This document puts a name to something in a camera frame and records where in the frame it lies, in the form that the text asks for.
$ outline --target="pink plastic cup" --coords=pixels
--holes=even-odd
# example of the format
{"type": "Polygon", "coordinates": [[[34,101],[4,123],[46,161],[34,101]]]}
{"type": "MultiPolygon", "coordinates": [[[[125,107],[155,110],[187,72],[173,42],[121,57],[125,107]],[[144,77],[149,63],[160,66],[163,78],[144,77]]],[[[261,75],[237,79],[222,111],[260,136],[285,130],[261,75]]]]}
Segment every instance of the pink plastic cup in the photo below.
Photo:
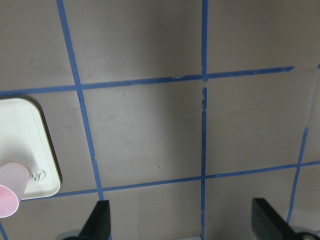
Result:
{"type": "Polygon", "coordinates": [[[29,170],[20,163],[10,162],[0,168],[0,218],[18,210],[29,178],[29,170]]]}

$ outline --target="blue tape grid line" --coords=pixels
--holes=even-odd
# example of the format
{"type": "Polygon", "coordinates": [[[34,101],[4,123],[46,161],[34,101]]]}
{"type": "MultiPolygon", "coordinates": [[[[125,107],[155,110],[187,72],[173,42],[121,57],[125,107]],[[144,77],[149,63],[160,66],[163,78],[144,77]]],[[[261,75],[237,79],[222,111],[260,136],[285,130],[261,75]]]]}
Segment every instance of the blue tape grid line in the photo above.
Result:
{"type": "Polygon", "coordinates": [[[208,81],[207,76],[207,41],[208,41],[208,0],[202,0],[202,23],[201,23],[201,67],[202,79],[208,81]]]}
{"type": "MultiPolygon", "coordinates": [[[[312,162],[302,163],[300,165],[300,167],[303,168],[303,167],[317,166],[317,165],[320,165],[320,161],[312,161],[312,162]]],[[[153,182],[131,184],[131,185],[112,186],[112,187],[105,187],[102,189],[102,191],[103,192],[110,192],[110,191],[144,188],[144,187],[166,185],[166,184],[192,182],[192,181],[202,180],[203,178],[205,178],[205,179],[229,178],[229,177],[234,177],[234,176],[259,174],[259,173],[278,171],[278,170],[284,170],[284,169],[294,169],[297,166],[298,166],[298,164],[296,163],[296,164],[272,166],[272,167],[258,168],[258,169],[245,170],[245,171],[217,173],[217,174],[206,175],[205,177],[193,176],[193,177],[177,178],[177,179],[171,179],[171,180],[162,180],[162,181],[153,181],[153,182]]],[[[93,193],[97,193],[97,192],[98,192],[97,189],[61,192],[61,193],[57,193],[57,194],[50,196],[50,197],[43,197],[43,198],[37,198],[37,199],[26,199],[26,200],[22,200],[22,201],[36,201],[39,199],[60,198],[60,197],[68,197],[68,196],[83,195],[83,194],[93,194],[93,193]]]]}
{"type": "Polygon", "coordinates": [[[289,211],[288,215],[286,217],[286,222],[290,222],[290,218],[294,209],[294,204],[295,204],[295,195],[296,195],[296,190],[297,190],[297,184],[298,184],[298,179],[299,179],[299,174],[300,174],[300,168],[302,164],[302,160],[304,158],[304,151],[305,151],[305,146],[306,146],[306,141],[307,141],[307,136],[308,136],[308,128],[306,127],[303,131],[303,136],[302,136],[302,141],[301,141],[301,146],[300,146],[300,152],[299,152],[299,158],[298,158],[298,164],[296,166],[296,171],[294,175],[294,180],[293,180],[293,185],[292,185],[292,190],[291,190],[291,197],[290,197],[290,205],[289,205],[289,211]]]}
{"type": "Polygon", "coordinates": [[[89,147],[96,188],[97,188],[97,192],[99,195],[99,199],[103,200],[104,195],[103,195],[103,191],[102,191],[102,184],[101,184],[101,180],[100,180],[97,162],[95,160],[95,149],[94,149],[94,144],[92,141],[92,136],[91,136],[91,131],[90,131],[87,108],[86,108],[86,104],[85,104],[84,93],[83,93],[81,82],[80,82],[80,77],[79,77],[79,72],[78,72],[78,68],[77,68],[74,48],[72,46],[71,36],[70,36],[70,32],[69,32],[69,27],[68,27],[68,22],[67,22],[65,7],[64,7],[64,2],[63,2],[63,0],[56,0],[56,3],[57,3],[58,11],[59,11],[62,31],[63,31],[65,45],[66,45],[66,50],[67,50],[68,56],[69,56],[70,66],[71,66],[72,75],[73,75],[74,84],[75,84],[75,90],[76,90],[76,93],[78,94],[78,98],[79,98],[83,126],[84,126],[86,140],[87,140],[88,147],[89,147]]]}
{"type": "Polygon", "coordinates": [[[286,72],[292,71],[293,69],[295,69],[294,66],[285,66],[285,67],[244,70],[244,71],[216,72],[216,73],[208,74],[208,78],[218,79],[218,78],[231,78],[231,77],[239,77],[239,76],[261,75],[261,74],[286,73],[286,72]]]}
{"type": "Polygon", "coordinates": [[[206,208],[206,149],[207,149],[207,88],[202,91],[202,120],[201,120],[201,239],[205,236],[206,208]]]}
{"type": "Polygon", "coordinates": [[[201,75],[188,75],[183,77],[159,77],[159,78],[147,78],[147,79],[135,79],[126,81],[111,81],[101,83],[89,83],[82,84],[82,89],[100,89],[100,88],[114,88],[124,87],[131,85],[146,85],[146,84],[162,84],[162,83],[173,83],[173,82],[184,82],[192,80],[200,80],[201,75]]]}
{"type": "MultiPolygon", "coordinates": [[[[290,72],[292,69],[294,69],[293,66],[245,70],[245,71],[218,72],[218,73],[208,74],[207,78],[217,79],[217,78],[230,78],[230,77],[237,77],[237,76],[283,73],[283,72],[290,72]]],[[[111,81],[111,82],[81,84],[80,86],[82,90],[89,90],[89,89],[125,87],[125,86],[131,86],[131,85],[184,82],[184,81],[193,81],[193,80],[201,80],[201,79],[203,80],[205,79],[205,77],[202,75],[187,75],[180,78],[160,77],[160,78],[134,79],[134,80],[125,80],[125,81],[111,81]]],[[[58,92],[76,91],[76,90],[77,88],[75,85],[27,88],[27,89],[0,91],[0,97],[5,98],[5,97],[23,96],[23,95],[30,95],[30,94],[58,93],[58,92]]]]}
{"type": "Polygon", "coordinates": [[[3,237],[3,240],[9,240],[8,235],[7,235],[6,231],[5,231],[4,226],[1,223],[1,221],[0,221],[0,233],[1,233],[2,237],[3,237]]]}
{"type": "MultiPolygon", "coordinates": [[[[201,20],[201,68],[202,80],[208,81],[207,75],[207,43],[208,43],[208,0],[202,0],[201,20]]],[[[207,147],[207,88],[202,90],[202,116],[201,116],[201,239],[205,240],[206,224],[206,147],[207,147]]]]}

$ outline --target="gray panel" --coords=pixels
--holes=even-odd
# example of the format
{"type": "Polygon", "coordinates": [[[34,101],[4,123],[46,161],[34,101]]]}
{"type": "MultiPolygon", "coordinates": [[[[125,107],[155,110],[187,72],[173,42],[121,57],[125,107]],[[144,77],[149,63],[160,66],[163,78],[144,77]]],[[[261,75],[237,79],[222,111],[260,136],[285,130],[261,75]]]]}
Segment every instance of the gray panel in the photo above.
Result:
{"type": "Polygon", "coordinates": [[[301,168],[290,224],[318,231],[320,216],[320,166],[301,168]]]}
{"type": "Polygon", "coordinates": [[[23,201],[1,222],[10,240],[63,240],[79,234],[98,200],[97,194],[83,194],[23,201]]]}
{"type": "Polygon", "coordinates": [[[319,1],[208,2],[209,73],[318,65],[319,1]]]}
{"type": "Polygon", "coordinates": [[[295,169],[208,179],[205,239],[255,240],[251,230],[252,198],[265,198],[286,219],[295,169]]]}
{"type": "Polygon", "coordinates": [[[117,240],[177,239],[201,234],[200,181],[105,192],[117,240]]]}
{"type": "Polygon", "coordinates": [[[103,187],[201,174],[200,83],[84,92],[103,187]]]}
{"type": "Polygon", "coordinates": [[[209,80],[206,173],[297,163],[315,73],[209,80]]]}
{"type": "Polygon", "coordinates": [[[1,90],[74,84],[57,3],[2,1],[1,90]]]}
{"type": "Polygon", "coordinates": [[[197,0],[67,0],[82,83],[201,73],[197,0]]]}

